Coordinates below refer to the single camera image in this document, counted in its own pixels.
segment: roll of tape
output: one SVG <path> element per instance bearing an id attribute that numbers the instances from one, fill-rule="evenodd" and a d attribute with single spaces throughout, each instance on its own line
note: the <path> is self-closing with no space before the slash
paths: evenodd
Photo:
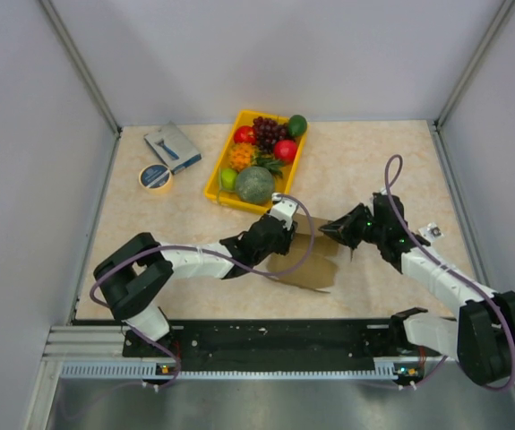
<path id="1" fill-rule="evenodd" d="M 148 193 L 165 194 L 171 188 L 173 175 L 162 164 L 152 164 L 140 172 L 138 182 Z"/>

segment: marble pattern surface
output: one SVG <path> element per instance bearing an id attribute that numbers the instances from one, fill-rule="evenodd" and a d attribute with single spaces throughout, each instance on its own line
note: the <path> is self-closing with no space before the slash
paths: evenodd
<path id="1" fill-rule="evenodd" d="M 182 125 L 203 159 L 174 177 L 165 195 L 146 193 L 139 172 L 158 162 L 143 136 L 157 127 L 126 127 L 85 276 L 78 318 L 111 318 L 88 296 L 91 271 L 135 234 L 150 231 L 176 244 L 203 244 L 247 229 L 257 216 L 219 207 L 203 195 L 231 125 Z M 400 153 L 405 167 L 395 194 L 414 229 L 435 221 L 446 235 L 436 249 L 471 274 L 458 222 L 425 121 L 311 123 L 291 193 L 316 217 L 336 219 L 383 186 L 384 165 Z M 382 261 L 372 245 L 350 260 L 341 247 L 336 283 L 329 294 L 290 287 L 253 274 L 227 281 L 169 282 L 156 303 L 171 318 L 340 318 L 386 317 L 414 306 L 438 314 L 448 310 L 426 289 Z"/>

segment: white wall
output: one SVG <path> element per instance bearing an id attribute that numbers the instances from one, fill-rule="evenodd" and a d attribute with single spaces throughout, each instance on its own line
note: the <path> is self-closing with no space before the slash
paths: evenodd
<path id="1" fill-rule="evenodd" d="M 436 118 L 502 0 L 55 0 L 123 125 Z"/>
<path id="2" fill-rule="evenodd" d="M 0 429 L 21 427 L 64 323 L 113 144 L 36 2 L 0 0 Z"/>
<path id="3" fill-rule="evenodd" d="M 444 135 L 490 281 L 515 290 L 515 12 Z"/>

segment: gray floor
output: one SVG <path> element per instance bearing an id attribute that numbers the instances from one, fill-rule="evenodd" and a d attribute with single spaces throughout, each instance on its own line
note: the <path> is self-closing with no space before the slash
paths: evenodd
<path id="1" fill-rule="evenodd" d="M 70 414 L 119 381 L 62 381 Z M 337 382 L 182 381 L 113 391 L 78 420 L 54 407 L 47 430 L 515 430 L 515 393 L 492 393 L 446 365 L 417 391 Z"/>

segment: yellow tray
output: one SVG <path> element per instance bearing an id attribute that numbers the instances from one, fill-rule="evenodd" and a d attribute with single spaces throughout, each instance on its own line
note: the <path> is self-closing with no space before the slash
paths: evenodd
<path id="1" fill-rule="evenodd" d="M 228 206 L 230 208 L 239 209 L 241 211 L 249 211 L 253 213 L 258 213 L 262 215 L 266 211 L 268 211 L 272 203 L 271 201 L 264 204 L 251 204 L 242 202 L 239 200 L 239 197 L 235 193 L 230 193 L 227 191 L 222 191 L 219 194 L 219 202 L 218 202 L 218 191 L 219 191 L 219 171 L 224 168 L 229 167 L 227 154 L 229 149 L 234 144 L 233 135 L 235 134 L 237 128 L 242 125 L 251 125 L 253 126 L 253 120 L 262 116 L 263 118 L 272 118 L 280 124 L 286 123 L 289 118 L 285 116 L 277 116 L 271 114 L 263 114 L 262 112 L 253 112 L 252 110 L 242 110 L 237 115 L 236 122 L 233 124 L 233 128 L 231 129 L 231 133 L 229 133 L 229 137 L 221 151 L 221 155 L 219 155 L 219 160 L 213 169 L 213 173 L 211 173 L 210 180 L 205 185 L 205 196 L 211 201 L 221 204 L 223 206 Z M 291 189 L 291 185 L 293 184 L 293 178 L 295 177 L 296 167 L 299 164 L 299 160 L 301 158 L 301 153 L 303 152 L 303 147 L 305 146 L 305 141 L 307 137 L 307 133 L 302 136 L 296 138 L 296 143 L 299 145 L 297 149 L 295 160 L 288 166 L 285 166 L 281 169 L 283 172 L 282 178 L 275 179 L 275 192 L 288 194 Z"/>

